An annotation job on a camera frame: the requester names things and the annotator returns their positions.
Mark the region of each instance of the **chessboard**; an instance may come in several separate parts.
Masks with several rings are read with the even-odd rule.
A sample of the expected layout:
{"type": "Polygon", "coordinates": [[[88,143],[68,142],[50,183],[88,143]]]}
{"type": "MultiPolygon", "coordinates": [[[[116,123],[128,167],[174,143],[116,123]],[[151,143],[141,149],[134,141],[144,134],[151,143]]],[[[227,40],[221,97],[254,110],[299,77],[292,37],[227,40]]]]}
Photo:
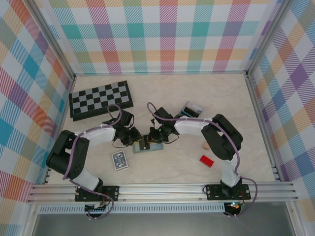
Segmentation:
{"type": "Polygon", "coordinates": [[[69,94],[69,104],[73,121],[105,114],[110,104],[117,104],[122,109],[133,107],[127,81],[73,92],[69,94]]]}

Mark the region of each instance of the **metal bracket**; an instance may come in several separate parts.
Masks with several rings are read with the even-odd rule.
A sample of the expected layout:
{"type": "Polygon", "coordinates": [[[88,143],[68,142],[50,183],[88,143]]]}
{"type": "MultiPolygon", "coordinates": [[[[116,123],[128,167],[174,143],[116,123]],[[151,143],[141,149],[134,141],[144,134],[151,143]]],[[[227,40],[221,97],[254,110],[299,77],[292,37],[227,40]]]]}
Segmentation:
{"type": "Polygon", "coordinates": [[[241,184],[239,191],[232,198],[226,197],[222,193],[220,184],[208,184],[204,186],[204,193],[207,195],[208,201],[213,200],[249,200],[251,199],[250,189],[247,184],[241,184]]]}
{"type": "MultiPolygon", "coordinates": [[[[103,185],[103,189],[101,192],[103,194],[110,196],[114,200],[114,202],[118,201],[119,186],[103,185]]],[[[76,202],[102,202],[103,196],[87,192],[83,190],[82,188],[77,188],[74,200],[76,202]]]]}

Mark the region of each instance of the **table surface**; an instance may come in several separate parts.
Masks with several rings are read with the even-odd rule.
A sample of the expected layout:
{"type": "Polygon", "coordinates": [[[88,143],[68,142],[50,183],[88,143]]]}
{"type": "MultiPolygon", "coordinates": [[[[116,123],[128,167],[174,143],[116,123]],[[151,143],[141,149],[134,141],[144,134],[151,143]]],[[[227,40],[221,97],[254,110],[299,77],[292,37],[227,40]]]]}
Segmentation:
{"type": "MultiPolygon", "coordinates": [[[[128,81],[134,107],[126,109],[134,114],[134,126],[141,134],[149,132],[152,115],[147,102],[157,108],[164,107],[172,115],[178,114],[187,101],[204,110],[200,118],[224,115],[243,135],[239,173],[256,181],[275,181],[264,141],[253,110],[252,102],[242,74],[190,74],[190,75],[122,75],[78,77],[74,91],[128,81]]],[[[73,122],[68,111],[63,129],[84,131],[109,120],[108,114],[73,122]]],[[[132,153],[132,147],[114,148],[103,143],[88,150],[85,168],[104,183],[197,183],[219,182],[221,164],[211,151],[204,150],[203,137],[180,135],[164,150],[132,153]],[[129,167],[115,171],[112,153],[124,150],[129,167]],[[206,155],[214,161],[211,168],[199,159],[206,155]]],[[[52,171],[49,184],[68,183],[62,175],[52,171]]]]}

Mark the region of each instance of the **playing card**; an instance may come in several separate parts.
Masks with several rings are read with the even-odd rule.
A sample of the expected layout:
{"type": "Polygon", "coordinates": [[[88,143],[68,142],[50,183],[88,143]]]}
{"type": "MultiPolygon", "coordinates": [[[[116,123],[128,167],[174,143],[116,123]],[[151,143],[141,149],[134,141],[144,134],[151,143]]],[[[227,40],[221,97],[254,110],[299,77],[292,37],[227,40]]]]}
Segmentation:
{"type": "Polygon", "coordinates": [[[127,163],[124,151],[113,153],[112,157],[113,157],[114,167],[116,171],[119,171],[121,169],[128,167],[128,163],[127,163]]]}

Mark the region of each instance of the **red block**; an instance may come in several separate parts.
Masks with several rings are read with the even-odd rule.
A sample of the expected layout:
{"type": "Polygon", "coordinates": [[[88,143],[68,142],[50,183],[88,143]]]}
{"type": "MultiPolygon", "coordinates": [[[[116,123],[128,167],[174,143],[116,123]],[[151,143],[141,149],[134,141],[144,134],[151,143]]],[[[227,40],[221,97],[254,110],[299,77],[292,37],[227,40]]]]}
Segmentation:
{"type": "Polygon", "coordinates": [[[200,158],[200,161],[205,164],[206,166],[208,167],[212,167],[214,161],[209,159],[208,157],[206,157],[205,155],[203,155],[201,158],[200,158]]]}

